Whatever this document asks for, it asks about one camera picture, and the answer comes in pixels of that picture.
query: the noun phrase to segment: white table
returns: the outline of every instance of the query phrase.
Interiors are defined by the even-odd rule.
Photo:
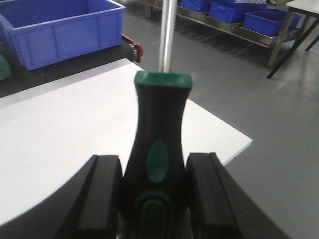
[[[319,14],[318,0],[294,0],[287,3],[287,6]]]
[[[0,99],[0,225],[51,195],[92,154],[119,155],[124,171],[137,126],[137,70],[122,59]],[[226,164],[251,142],[187,101],[185,159],[215,151]]]
[[[319,1],[318,0],[294,0],[287,3],[287,6],[288,6],[288,14],[283,23],[283,29],[278,36],[277,42],[270,56],[270,61],[273,61],[274,59],[277,58],[277,55],[280,51],[280,46],[288,32],[290,22],[293,19],[294,12],[302,13],[306,15],[306,18],[304,20],[300,36],[296,39],[294,45],[285,54],[285,56],[274,66],[273,70],[267,76],[268,79],[272,78],[272,76],[279,70],[282,64],[284,64],[284,62],[293,54],[293,52],[301,45],[301,43],[309,36],[309,34],[319,24]],[[311,24],[311,26],[308,29],[306,29],[309,17],[311,16],[315,17],[316,19]]]

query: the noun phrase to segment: blue storage crate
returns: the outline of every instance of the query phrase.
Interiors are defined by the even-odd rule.
[[[196,12],[209,12],[212,2],[232,3],[236,0],[182,0],[181,7]]]
[[[236,23],[245,20],[245,13],[252,11],[262,11],[268,4],[259,3],[218,3],[212,2],[209,16],[215,19]]]
[[[282,29],[287,12],[279,9],[267,9],[262,12],[246,13],[244,28],[267,36],[278,35]],[[289,29],[296,28],[301,16],[295,14]]]
[[[121,44],[111,0],[0,1],[0,39],[28,70]]]

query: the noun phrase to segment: green oval grip insert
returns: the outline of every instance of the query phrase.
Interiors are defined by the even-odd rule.
[[[146,173],[149,180],[153,183],[161,182],[168,171],[168,154],[162,140],[156,140],[147,157]]]

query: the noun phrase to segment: stainless steel rack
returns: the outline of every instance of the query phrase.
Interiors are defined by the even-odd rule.
[[[145,16],[151,18],[153,7],[158,9],[162,9],[162,0],[145,0]],[[277,36],[266,36],[254,31],[250,31],[242,27],[242,24],[233,24],[227,23],[215,18],[208,16],[203,12],[195,12],[180,6],[177,7],[176,14],[183,18],[187,18],[189,20],[198,22],[205,26],[212,27],[219,31],[228,33],[230,35],[239,37],[241,39],[250,41],[252,43],[261,45],[263,47],[271,48],[274,47],[275,44],[278,44],[278,37]],[[301,29],[294,29],[289,31],[283,39],[283,42],[291,41],[297,39],[301,32]],[[275,63],[275,59],[270,58],[268,61],[268,66],[272,66]]]

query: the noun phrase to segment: gray floor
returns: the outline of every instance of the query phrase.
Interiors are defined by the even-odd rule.
[[[144,47],[139,65],[156,70],[160,13],[147,19],[143,1],[119,2],[123,33]],[[183,18],[172,52],[172,70],[193,78],[190,98],[253,139],[227,170],[294,239],[319,235],[319,44],[304,51],[318,32],[271,80],[269,49]]]

